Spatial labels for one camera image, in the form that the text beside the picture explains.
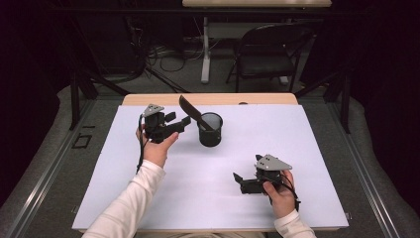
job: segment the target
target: table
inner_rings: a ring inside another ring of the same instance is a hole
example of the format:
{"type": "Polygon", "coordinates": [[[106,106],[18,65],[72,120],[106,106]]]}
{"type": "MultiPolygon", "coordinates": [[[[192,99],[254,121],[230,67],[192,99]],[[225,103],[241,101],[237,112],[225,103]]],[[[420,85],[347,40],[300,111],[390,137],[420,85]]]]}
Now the table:
{"type": "MultiPolygon", "coordinates": [[[[293,165],[296,192],[302,200],[300,214],[311,227],[325,230],[349,225],[309,122],[293,94],[203,93],[184,97],[201,112],[222,116],[222,142],[214,148],[203,147],[195,122],[185,128],[170,148],[166,178],[140,224],[140,232],[274,231],[267,197],[241,194],[233,178],[233,173],[253,178],[255,154],[273,154],[293,165]],[[250,130],[256,125],[262,130],[250,130]],[[255,140],[249,138],[250,132],[255,140]]],[[[179,94],[126,96],[73,229],[87,229],[134,176],[140,152],[134,130],[140,113],[150,103],[158,104],[164,106],[165,113],[175,111],[174,122],[179,121],[185,114],[177,105],[178,98],[179,94]]]]}
{"type": "MultiPolygon", "coordinates": [[[[245,7],[245,8],[325,8],[331,6],[331,0],[258,0],[258,1],[247,1],[247,0],[231,0],[231,1],[220,1],[220,0],[183,0],[182,5],[184,7],[193,8],[217,8],[217,7],[245,7]]],[[[247,30],[257,27],[262,23],[251,23],[251,24],[217,24],[212,33],[209,32],[210,23],[208,18],[204,17],[203,24],[203,39],[204,39],[204,60],[203,69],[201,72],[201,82],[209,82],[210,73],[210,52],[209,52],[209,37],[220,37],[218,31],[222,31],[222,35],[226,38],[240,38],[247,30]]]]}

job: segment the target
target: black curtain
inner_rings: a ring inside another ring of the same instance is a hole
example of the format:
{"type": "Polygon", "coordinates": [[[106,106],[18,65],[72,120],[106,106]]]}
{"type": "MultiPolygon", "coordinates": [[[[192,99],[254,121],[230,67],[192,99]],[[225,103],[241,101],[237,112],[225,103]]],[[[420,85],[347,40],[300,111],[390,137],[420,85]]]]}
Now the black curtain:
{"type": "Polygon", "coordinates": [[[50,24],[36,1],[1,1],[3,132],[0,205],[9,196],[49,131],[69,85],[50,24]]]}
{"type": "Polygon", "coordinates": [[[365,18],[325,21],[301,80],[310,84],[351,64],[351,95],[365,108],[374,153],[420,214],[419,1],[335,0],[333,7],[370,8],[373,24],[365,18]]]}

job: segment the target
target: black pen holder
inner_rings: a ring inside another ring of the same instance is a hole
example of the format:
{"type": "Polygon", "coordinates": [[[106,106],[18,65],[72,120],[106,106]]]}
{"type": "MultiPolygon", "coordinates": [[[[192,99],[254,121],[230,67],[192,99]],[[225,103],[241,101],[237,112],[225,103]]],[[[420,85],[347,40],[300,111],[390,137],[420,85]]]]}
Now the black pen holder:
{"type": "Polygon", "coordinates": [[[203,121],[207,122],[213,130],[208,131],[197,122],[198,136],[200,143],[205,147],[215,147],[222,141],[223,119],[216,113],[206,112],[201,115],[203,121]]]}

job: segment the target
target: white paper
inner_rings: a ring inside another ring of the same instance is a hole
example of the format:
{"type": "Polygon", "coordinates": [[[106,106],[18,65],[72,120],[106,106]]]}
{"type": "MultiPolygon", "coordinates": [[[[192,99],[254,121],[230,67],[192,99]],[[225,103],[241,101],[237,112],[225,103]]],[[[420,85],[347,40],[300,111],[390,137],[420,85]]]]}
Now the white paper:
{"type": "MultiPolygon", "coordinates": [[[[143,218],[143,230],[273,229],[268,197],[241,194],[233,173],[254,179],[256,155],[271,154],[293,166],[302,219],[314,228],[347,227],[348,221],[300,105],[196,106],[223,118],[222,141],[207,148],[194,120],[169,149],[166,176],[143,218]]],[[[73,229],[86,229],[135,175],[140,154],[135,136],[145,106],[120,106],[73,229]]],[[[186,114],[178,106],[180,121],[186,114]]]]}

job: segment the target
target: white sleeve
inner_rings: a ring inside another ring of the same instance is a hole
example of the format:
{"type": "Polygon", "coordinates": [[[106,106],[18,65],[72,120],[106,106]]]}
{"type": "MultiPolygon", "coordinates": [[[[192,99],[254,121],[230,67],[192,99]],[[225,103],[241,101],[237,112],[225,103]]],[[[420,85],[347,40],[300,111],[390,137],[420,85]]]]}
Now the white sleeve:
{"type": "Polygon", "coordinates": [[[144,160],[127,188],[96,218],[83,237],[133,237],[164,175],[161,167],[144,160]]]}
{"type": "Polygon", "coordinates": [[[274,221],[275,229],[283,238],[313,238],[314,231],[300,220],[296,210],[274,221]]]}

